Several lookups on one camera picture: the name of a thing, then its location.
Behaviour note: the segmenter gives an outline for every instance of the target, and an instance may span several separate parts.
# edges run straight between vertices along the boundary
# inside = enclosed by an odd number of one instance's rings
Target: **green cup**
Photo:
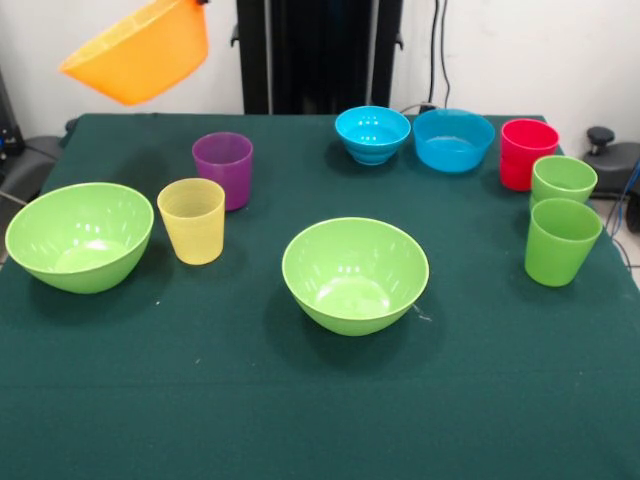
[[[598,174],[582,160],[563,155],[542,157],[533,166],[530,206],[548,198],[585,203],[598,183]]]
[[[531,210],[524,269],[547,287],[571,283],[602,232],[600,217],[566,198],[541,200]]]

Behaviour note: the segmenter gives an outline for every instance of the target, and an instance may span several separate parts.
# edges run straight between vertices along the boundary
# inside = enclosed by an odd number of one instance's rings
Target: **cup rim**
[[[586,169],[589,171],[589,173],[591,173],[593,175],[593,181],[587,187],[583,187],[583,188],[558,187],[558,186],[548,182],[547,180],[545,180],[538,173],[536,168],[538,167],[538,164],[541,164],[541,162],[544,162],[544,161],[549,161],[549,159],[551,159],[551,158],[556,158],[556,159],[562,158],[563,160],[568,160],[568,161],[571,161],[572,163],[580,164],[581,167],[586,167]],[[569,155],[545,155],[544,157],[540,157],[533,164],[533,175],[534,175],[534,177],[536,177],[540,182],[542,182],[547,187],[551,187],[551,188],[553,188],[555,190],[558,190],[558,191],[561,191],[561,192],[566,192],[566,193],[583,193],[583,192],[586,192],[586,191],[589,191],[589,190],[593,190],[596,187],[596,184],[598,183],[598,173],[591,167],[591,165],[589,165],[587,162],[584,162],[584,161],[580,160],[579,158],[571,157]]]
[[[201,158],[198,158],[198,156],[196,155],[196,147],[198,147],[198,145],[201,142],[204,142],[204,141],[208,140],[209,138],[219,137],[219,136],[222,136],[222,135],[224,135],[224,136],[231,135],[232,137],[239,138],[239,139],[243,140],[244,142],[246,142],[247,145],[249,145],[249,152],[244,157],[239,158],[238,160],[234,160],[233,162],[224,162],[224,163],[208,162],[207,160],[202,160]],[[253,155],[253,143],[251,142],[251,140],[249,140],[248,137],[246,137],[245,135],[242,135],[241,133],[236,133],[236,132],[213,132],[213,133],[208,133],[208,134],[198,138],[198,140],[196,140],[193,143],[193,145],[191,146],[191,155],[193,156],[193,159],[196,162],[204,163],[206,165],[220,165],[220,166],[237,165],[239,163],[245,162],[248,158],[251,158],[251,156]]]
[[[582,210],[582,212],[584,212],[586,215],[588,215],[591,219],[595,220],[600,225],[600,228],[598,229],[598,232],[595,233],[594,235],[591,235],[591,236],[589,236],[587,238],[582,238],[580,240],[572,240],[570,238],[563,238],[563,237],[559,237],[558,235],[554,235],[554,234],[548,232],[536,220],[536,211],[539,210],[540,208],[544,208],[545,206],[547,206],[549,204],[552,204],[552,203],[577,206],[577,208],[579,210]],[[592,208],[588,207],[584,203],[576,202],[575,200],[572,200],[570,198],[547,198],[545,200],[540,200],[531,209],[531,222],[534,223],[536,225],[536,227],[538,227],[539,231],[542,232],[544,235],[546,235],[548,237],[551,237],[554,240],[558,240],[560,242],[567,243],[567,244],[582,244],[582,243],[589,243],[589,242],[595,241],[602,234],[602,229],[603,229],[602,220],[600,220],[600,217],[598,216],[598,214]]]
[[[198,182],[198,183],[203,183],[203,184],[207,184],[209,186],[215,187],[216,191],[222,192],[222,200],[215,207],[213,207],[211,210],[209,210],[208,212],[203,213],[202,215],[197,215],[195,217],[181,217],[179,215],[174,215],[173,213],[167,211],[161,205],[161,198],[160,197],[163,196],[163,194],[165,194],[166,191],[169,188],[175,187],[179,183],[193,183],[194,181]],[[226,199],[226,195],[225,195],[225,192],[224,192],[224,188],[222,188],[222,186],[220,184],[214,182],[213,180],[209,180],[208,178],[190,177],[190,178],[182,178],[180,180],[176,180],[175,182],[171,182],[169,185],[165,186],[162,190],[160,190],[160,193],[158,193],[158,196],[156,197],[156,205],[158,205],[158,209],[160,210],[160,214],[163,217],[167,216],[168,218],[172,218],[174,220],[179,220],[179,221],[194,221],[194,220],[199,220],[201,218],[207,217],[209,215],[213,215],[220,208],[222,208],[224,210],[224,208],[225,208],[225,199]]]
[[[553,134],[555,135],[555,141],[545,147],[528,147],[526,145],[522,145],[512,140],[508,135],[505,134],[505,129],[510,125],[513,125],[514,123],[535,123],[536,125],[542,125],[553,132]],[[540,151],[540,150],[548,150],[551,147],[557,148],[558,144],[560,143],[560,134],[558,133],[558,131],[555,128],[553,128],[551,125],[549,125],[547,122],[536,120],[535,118],[514,118],[512,120],[509,120],[504,125],[502,125],[502,129],[500,130],[500,133],[503,139],[508,140],[513,145],[516,145],[517,147],[523,148],[525,150],[534,151],[534,152]]]

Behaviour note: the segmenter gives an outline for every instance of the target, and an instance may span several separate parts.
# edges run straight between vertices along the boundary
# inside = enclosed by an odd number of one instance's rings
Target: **orange bowl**
[[[156,0],[71,55],[60,71],[124,105],[168,90],[207,58],[204,8]]]

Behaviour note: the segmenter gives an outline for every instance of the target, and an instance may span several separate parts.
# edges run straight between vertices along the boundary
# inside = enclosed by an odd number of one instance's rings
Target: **yellow cup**
[[[176,256],[189,265],[213,262],[224,243],[224,190],[205,178],[167,185],[158,208]]]

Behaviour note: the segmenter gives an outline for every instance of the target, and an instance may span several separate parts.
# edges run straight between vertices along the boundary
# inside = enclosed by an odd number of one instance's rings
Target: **black pole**
[[[0,72],[0,159],[6,155],[19,155],[24,150],[20,127],[9,102],[9,93]]]

